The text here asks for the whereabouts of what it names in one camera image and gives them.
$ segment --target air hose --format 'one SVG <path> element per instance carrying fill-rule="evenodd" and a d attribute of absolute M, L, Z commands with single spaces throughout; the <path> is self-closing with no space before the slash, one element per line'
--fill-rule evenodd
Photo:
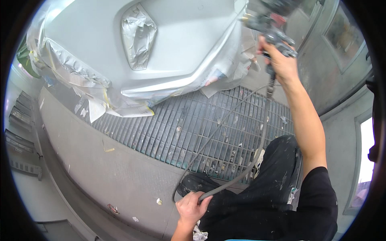
<path fill-rule="evenodd" d="M 194 160 L 197 159 L 197 157 L 199 156 L 199 154 L 205 149 L 206 145 L 209 143 L 209 141 L 213 138 L 214 134 L 219 130 L 219 128 L 222 126 L 222 124 L 224 123 L 224 121 L 230 116 L 230 114 L 235 111 L 237 109 L 237 107 L 239 107 L 243 102 L 247 101 L 247 99 L 252 96 L 254 93 L 256 93 L 257 91 L 259 91 L 260 89 L 262 88 L 265 88 L 265 87 L 268 87 L 267 88 L 267 102 L 265 104 L 265 107 L 264 107 L 264 115 L 263 115 L 263 129 L 262 129 L 262 133 L 261 133 L 261 140 L 260 140 L 260 145 L 259 145 L 259 148 L 257 149 L 257 154 L 255 155 L 254 159 L 253 159 L 253 162 L 251 162 L 249 164 L 249 166 L 247 167 L 247 169 L 245 169 L 239 176 L 237 176 L 235 179 L 233 179 L 232 181 L 229 181 L 227 183 L 225 183 L 224 185 L 221 185 L 219 186 L 218 188 L 215 188 L 207 193 L 204 193 L 200 198 L 199 198 L 199 201 L 202 201 L 203 199 L 205 199 L 206 197 L 209 197 L 211 195 L 214 195 L 222 190 L 224 190 L 225 188 L 227 187 L 230 187 L 231 185 L 233 185 L 234 183 L 238 182 L 241 178 L 245 177 L 245 175 L 249 174 L 250 171 L 252 170 L 253 166 L 256 164 L 256 162 L 258 161 L 259 159 L 259 156 L 260 156 L 260 153 L 261 153 L 261 150 L 264 146 L 264 142 L 265 142 L 265 137 L 266 137 L 266 133 L 267 133 L 267 117 L 268 117 L 268 108 L 269 106 L 271 105 L 271 98 L 272 98 L 272 94 L 273 94 L 273 90 L 274 90 L 274 75 L 271 75 L 271 80 L 269 82 L 268 85 L 265 85 L 265 86 L 262 86 L 262 87 L 259 87 L 257 89 L 255 89 L 254 91 L 252 91 L 249 95 L 247 95 L 244 99 L 242 99 L 239 103 L 237 103 L 237 105 L 235 105 L 235 107 L 233 107 L 225 116 L 224 118 L 222 119 L 222 121 L 219 123 L 219 125 L 217 126 L 217 128 L 214 130 L 214 132 L 208 137 L 208 140 L 204 143 L 204 145 L 197 151 L 196 155 L 190 159 L 187 167 L 185 168 L 185 171 L 182 173 L 181 175 L 181 178 L 179 180 L 179 182 L 176 184 L 175 188 L 174 188 L 174 191 L 172 193 L 172 201 L 173 202 L 176 202 L 174 200 L 174 196 L 176 195 L 176 191 L 177 191 L 177 188 L 178 188 L 178 185 L 181 183 L 182 179 L 184 178 L 185 174 L 187 173 L 187 171 L 189 170 L 189 168 L 192 166 L 192 164 L 194 163 Z"/>

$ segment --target floor grate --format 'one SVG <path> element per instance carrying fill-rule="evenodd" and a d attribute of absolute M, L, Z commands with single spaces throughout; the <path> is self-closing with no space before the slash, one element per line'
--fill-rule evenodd
<path fill-rule="evenodd" d="M 169 98 L 154 106 L 154 116 L 121 118 L 104 114 L 90 124 L 89 113 L 84 117 L 80 115 L 83 108 L 88 110 L 87 100 L 60 83 L 47 89 L 78 118 L 98 131 L 142 154 L 183 169 L 222 118 L 252 92 L 239 86 L 207 98 L 196 91 Z M 232 180 L 245 170 L 260 142 L 265 103 L 266 99 L 261 94 L 253 94 L 242 103 L 225 120 L 190 171 Z M 276 137 L 292 133 L 289 108 L 273 101 L 268 114 L 264 148 Z M 249 183 L 255 171 L 253 169 L 250 176 L 240 182 Z"/>

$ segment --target gray air hose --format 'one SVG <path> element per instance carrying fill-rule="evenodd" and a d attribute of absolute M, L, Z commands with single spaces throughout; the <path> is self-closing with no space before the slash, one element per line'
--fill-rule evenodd
<path fill-rule="evenodd" d="M 245 97 L 244 99 L 242 99 L 235 107 L 233 107 L 226 115 L 225 117 L 222 119 L 222 121 L 220 122 L 220 124 L 217 126 L 217 128 L 215 129 L 215 131 L 208 137 L 208 140 L 204 143 L 204 145 L 198 150 L 198 152 L 196 153 L 196 155 L 189 161 L 187 167 L 185 168 L 185 171 L 184 173 L 182 173 L 181 175 L 181 178 L 179 180 L 179 182 L 176 184 L 175 188 L 174 188 L 174 191 L 173 191 L 173 194 L 172 194 L 172 201 L 173 202 L 176 202 L 174 200 L 174 196 L 176 195 L 176 191 L 177 191 L 177 188 L 178 188 L 178 185 L 181 183 L 182 179 L 184 178 L 185 174 L 187 173 L 187 171 L 189 170 L 190 166 L 192 166 L 192 164 L 194 163 L 194 160 L 197 159 L 198 155 L 204 150 L 204 148 L 206 147 L 206 145 L 209 143 L 209 141 L 213 138 L 214 134 L 217 132 L 217 130 L 221 127 L 221 125 L 224 123 L 224 121 L 230 116 L 230 114 L 235 111 L 237 109 L 237 107 L 239 107 L 243 102 L 245 102 L 251 95 L 253 95 L 254 93 L 256 93 L 257 91 L 259 91 L 260 89 L 262 88 L 265 88 L 265 87 L 271 87 L 273 88 L 274 86 L 274 82 L 271 81 L 270 85 L 265 85 L 265 86 L 262 86 L 262 87 L 259 87 L 257 89 L 255 89 L 254 91 L 252 91 L 247 97 Z M 259 145 L 259 149 L 258 149 L 258 152 L 257 154 L 255 155 L 255 158 L 253 159 L 253 162 L 247 167 L 247 169 L 245 169 L 239 176 L 237 176 L 235 179 L 233 179 L 232 181 L 230 182 L 227 182 L 225 183 L 224 185 L 222 186 L 219 186 L 218 188 L 215 188 L 213 189 L 212 191 L 209 191 L 207 193 L 204 193 L 198 200 L 199 201 L 202 201 L 203 199 L 205 199 L 206 197 L 209 197 L 211 195 L 214 195 L 222 190 L 224 190 L 225 188 L 227 187 L 230 187 L 231 185 L 233 185 L 234 183 L 238 182 L 241 178 L 245 177 L 245 175 L 249 174 L 250 171 L 252 170 L 253 166 L 256 164 L 257 160 L 259 159 L 259 156 L 260 156 L 260 153 L 261 153 L 261 150 L 264 146 L 264 142 L 265 142 L 265 136 L 266 136 L 266 133 L 267 133 L 267 116 L 268 116 L 268 107 L 271 105 L 271 95 L 268 95 L 268 98 L 267 98 L 267 102 L 265 104 L 265 108 L 264 108 L 264 117 L 263 117 L 263 129 L 262 129 L 262 134 L 261 134 L 261 140 L 260 140 L 260 145 Z"/>

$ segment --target paint spray gun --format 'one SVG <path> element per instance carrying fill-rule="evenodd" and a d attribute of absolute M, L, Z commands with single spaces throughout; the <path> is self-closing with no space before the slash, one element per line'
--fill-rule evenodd
<path fill-rule="evenodd" d="M 275 45 L 284 56 L 296 58 L 298 53 L 290 47 L 295 42 L 284 34 L 282 24 L 285 22 L 283 17 L 290 15 L 303 0 L 250 0 L 249 4 L 251 2 L 258 5 L 259 12 L 256 16 L 244 14 L 240 18 L 244 26 L 261 32 L 266 41 Z M 270 58 L 267 52 L 263 52 L 263 56 Z M 267 98 L 271 99 L 276 73 L 271 64 L 266 66 L 266 72 L 271 76 L 267 88 Z"/>

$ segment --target paint-stained pants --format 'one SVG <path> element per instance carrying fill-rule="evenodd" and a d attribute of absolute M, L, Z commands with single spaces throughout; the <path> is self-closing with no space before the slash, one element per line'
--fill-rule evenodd
<path fill-rule="evenodd" d="M 200 229 L 205 230 L 208 224 L 239 210 L 290 209 L 287 201 L 298 178 L 298 156 L 300 153 L 294 136 L 285 135 L 271 141 L 264 154 L 259 175 L 239 194 L 229 190 L 215 194 L 206 214 L 201 218 Z M 219 186 L 205 173 L 191 173 L 183 179 L 177 192 L 185 196 L 190 191 L 208 192 Z"/>

